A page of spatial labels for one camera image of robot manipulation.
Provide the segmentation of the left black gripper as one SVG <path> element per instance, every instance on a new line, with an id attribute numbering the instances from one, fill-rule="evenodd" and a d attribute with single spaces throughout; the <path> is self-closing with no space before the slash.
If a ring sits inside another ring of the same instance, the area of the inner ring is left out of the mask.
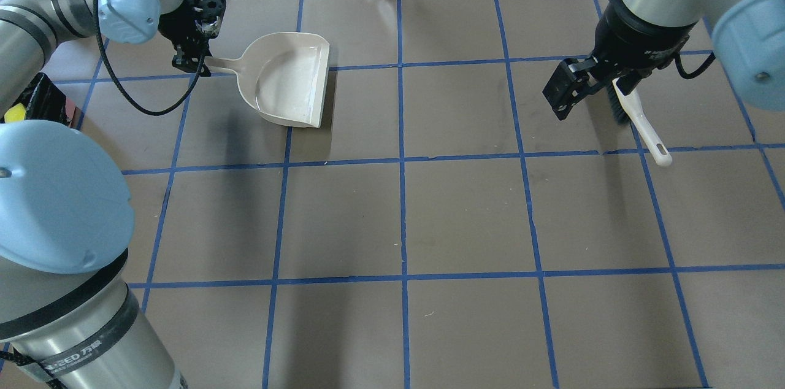
<path id="1" fill-rule="evenodd" d="M 218 37 L 225 12 L 226 0 L 183 0 L 174 11 L 161 15 L 159 32 L 174 49 L 172 67 L 211 77 L 204 58 L 212 55 L 209 42 Z"/>

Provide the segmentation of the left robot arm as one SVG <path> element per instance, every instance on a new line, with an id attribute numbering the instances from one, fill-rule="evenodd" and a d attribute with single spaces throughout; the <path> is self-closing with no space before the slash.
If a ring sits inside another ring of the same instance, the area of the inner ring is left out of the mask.
<path id="1" fill-rule="evenodd" d="M 68 40 L 173 42 L 174 64 L 209 76 L 222 7 L 209 0 L 2 0 L 2 113 Z M 134 233 L 126 180 L 60 121 L 2 123 L 2 360 L 50 388 L 186 388 L 121 277 Z"/>

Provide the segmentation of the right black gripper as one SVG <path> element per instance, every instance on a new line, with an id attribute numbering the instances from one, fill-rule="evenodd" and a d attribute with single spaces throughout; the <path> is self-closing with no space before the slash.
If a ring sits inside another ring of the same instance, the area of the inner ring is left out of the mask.
<path id="1" fill-rule="evenodd" d="M 542 93 L 559 121 L 580 101 L 611 87 L 631 94 L 653 70 L 667 67 L 689 38 L 690 25 L 658 26 L 623 6 L 606 6 L 589 56 L 562 60 Z"/>

